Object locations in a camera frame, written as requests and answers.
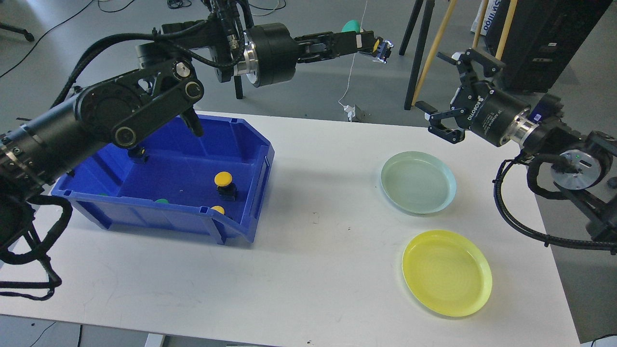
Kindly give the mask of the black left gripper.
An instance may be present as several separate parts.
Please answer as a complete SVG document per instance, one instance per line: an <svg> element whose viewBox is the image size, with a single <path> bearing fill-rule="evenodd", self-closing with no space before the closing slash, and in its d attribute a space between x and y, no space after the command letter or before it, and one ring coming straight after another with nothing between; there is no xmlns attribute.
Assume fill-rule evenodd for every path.
<svg viewBox="0 0 617 347"><path fill-rule="evenodd" d="M334 58L353 53L376 56L381 37L373 31L347 31L293 38L282 23L254 26L244 31L244 51L234 75L246 76L256 88L289 81L299 62L329 59L330 42Z"/></svg>

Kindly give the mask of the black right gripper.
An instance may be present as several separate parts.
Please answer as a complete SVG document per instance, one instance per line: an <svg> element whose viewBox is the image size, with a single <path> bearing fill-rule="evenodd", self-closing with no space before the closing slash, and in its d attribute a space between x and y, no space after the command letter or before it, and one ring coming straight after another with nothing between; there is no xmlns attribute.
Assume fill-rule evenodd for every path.
<svg viewBox="0 0 617 347"><path fill-rule="evenodd" d="M507 92L489 86L487 82L478 82L480 79L473 63L480 64L485 78L494 77L506 64L487 52L473 48L456 52L452 56L438 52L437 57L456 66L461 86L450 102L451 110L439 112L425 101L415 103L415 107L422 110L425 119L429 121L429 132L452 144L465 140L467 130L495 147L507 143L511 128L529 114L531 106ZM478 87L475 92L470 87L472 84ZM442 121L450 118L455 118L458 125L456 130L443 125Z"/></svg>

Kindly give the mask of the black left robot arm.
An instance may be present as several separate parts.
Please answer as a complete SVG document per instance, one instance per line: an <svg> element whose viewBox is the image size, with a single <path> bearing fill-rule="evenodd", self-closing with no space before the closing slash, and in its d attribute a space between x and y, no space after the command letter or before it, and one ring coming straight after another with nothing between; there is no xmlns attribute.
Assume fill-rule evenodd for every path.
<svg viewBox="0 0 617 347"><path fill-rule="evenodd" d="M180 116L203 136L194 105L205 88L192 61L234 79L241 97L242 75L261 87L289 81L298 63L363 53L386 63L392 42L363 28L291 37L281 23L256 26L246 0L205 0L209 16L169 24L150 34L121 33L96 41L80 57L48 112L1 136L1 260L9 265L37 261L44 282L2 281L1 295L50 299L62 284L48 251L66 230L73 208L66 198L44 195L64 174L108 144L135 152L141 141ZM144 41L139 68L69 92L100 53L125 41Z"/></svg>

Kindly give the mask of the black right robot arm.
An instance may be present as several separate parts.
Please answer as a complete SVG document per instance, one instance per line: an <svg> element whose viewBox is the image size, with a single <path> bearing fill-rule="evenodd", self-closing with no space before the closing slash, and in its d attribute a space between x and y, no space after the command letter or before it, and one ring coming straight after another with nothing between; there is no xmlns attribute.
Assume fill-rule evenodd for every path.
<svg viewBox="0 0 617 347"><path fill-rule="evenodd" d="M495 147L509 141L520 153L500 165L494 184L494 200L502 218L516 231L546 246L575 250L599 250L616 254L616 198L603 201L594 187L606 178L616 157L616 139L600 131L582 135L562 121L559 97L544 95L535 108L501 90L490 77L505 64L476 49L438 57L456 66L460 86L447 111L439 112L424 101L416 102L429 121L429 132L452 144L464 140L467 131ZM505 176L514 165L527 167L527 187L547 200L569 200L588 218L590 240L573 240L533 230L516 219L502 196Z"/></svg>

